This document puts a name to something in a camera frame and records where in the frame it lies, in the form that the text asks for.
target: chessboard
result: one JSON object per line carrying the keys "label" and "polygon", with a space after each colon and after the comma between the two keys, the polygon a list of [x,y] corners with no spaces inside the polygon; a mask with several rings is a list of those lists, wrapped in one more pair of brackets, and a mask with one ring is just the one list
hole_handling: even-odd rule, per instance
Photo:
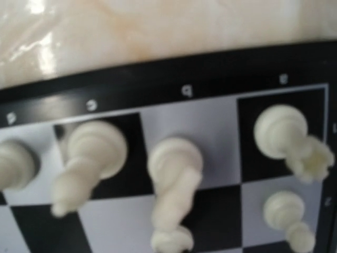
{"label": "chessboard", "polygon": [[[334,188],[324,190],[322,183],[302,184],[283,160],[265,157],[254,142],[257,117],[275,104],[296,107],[305,115],[309,132],[324,142],[329,140],[331,85],[284,85],[278,83],[284,80],[282,74],[275,80],[271,75],[263,76],[262,87],[247,89],[240,87],[239,77],[232,78],[237,82],[237,91],[205,96],[197,88],[210,82],[207,80],[196,85],[179,83],[172,86],[173,91],[165,86],[162,93],[158,92],[161,95],[156,96],[154,91],[145,98],[138,87],[132,97],[137,100],[137,94],[142,96],[140,100],[146,102],[141,106],[130,99],[123,101],[123,96],[109,97],[104,89],[95,92],[93,87],[85,93],[75,87],[16,104],[0,104],[0,114],[6,111],[7,116],[0,120],[0,141],[19,140],[40,161],[36,178],[24,190],[0,193],[0,252],[153,252],[150,240],[155,195],[147,158],[152,148],[167,137],[191,140],[204,158],[203,181],[193,209],[183,221],[194,237],[192,252],[290,253],[284,232],[272,230],[263,219],[266,199],[283,190],[303,198],[304,220],[312,231],[330,233],[329,208],[334,199],[329,196]],[[72,78],[59,81],[71,82]],[[268,82],[277,85],[264,85]],[[171,98],[173,92],[182,93],[181,98]],[[64,171],[67,139],[78,125],[91,120],[109,122],[124,133],[129,148],[127,162],[116,176],[100,182],[78,212],[56,219],[51,215],[51,185]],[[327,252],[322,250],[326,244],[318,237],[315,252]]]}

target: marble surface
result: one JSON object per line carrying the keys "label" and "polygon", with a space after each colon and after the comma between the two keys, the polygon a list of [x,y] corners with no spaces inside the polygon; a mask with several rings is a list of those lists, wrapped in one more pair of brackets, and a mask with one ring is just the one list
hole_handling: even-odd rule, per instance
{"label": "marble surface", "polygon": [[337,0],[1,0],[0,87],[147,61],[337,38]]}

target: white pawn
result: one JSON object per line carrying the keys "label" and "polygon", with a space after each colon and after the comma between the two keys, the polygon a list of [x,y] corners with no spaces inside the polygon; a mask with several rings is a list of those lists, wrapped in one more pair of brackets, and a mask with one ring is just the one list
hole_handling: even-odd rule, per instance
{"label": "white pawn", "polygon": [[116,175],[127,157],[121,131],[102,121],[83,123],[71,134],[66,171],[52,188],[52,213],[63,217],[76,211],[91,196],[102,179]]}
{"label": "white pawn", "polygon": [[23,189],[36,171],[34,159],[23,145],[15,141],[0,144],[0,191]]}
{"label": "white pawn", "polygon": [[[155,228],[153,242],[157,235],[171,238],[166,243],[166,250],[161,253],[181,253],[193,247],[191,233],[180,226],[183,218],[191,211],[194,194],[202,180],[203,158],[199,149],[190,141],[170,138],[160,142],[151,152],[148,171],[153,181],[156,203],[152,213]],[[184,235],[184,242],[174,242],[176,235]]]}
{"label": "white pawn", "polygon": [[329,147],[308,135],[304,115],[288,105],[275,105],[261,113],[254,127],[260,151],[272,159],[285,159],[287,167],[304,183],[323,181],[335,163]]}
{"label": "white pawn", "polygon": [[305,204],[296,194],[278,192],[264,205],[264,219],[273,229],[285,231],[285,238],[295,253],[311,252],[316,243],[315,235],[302,219]]}

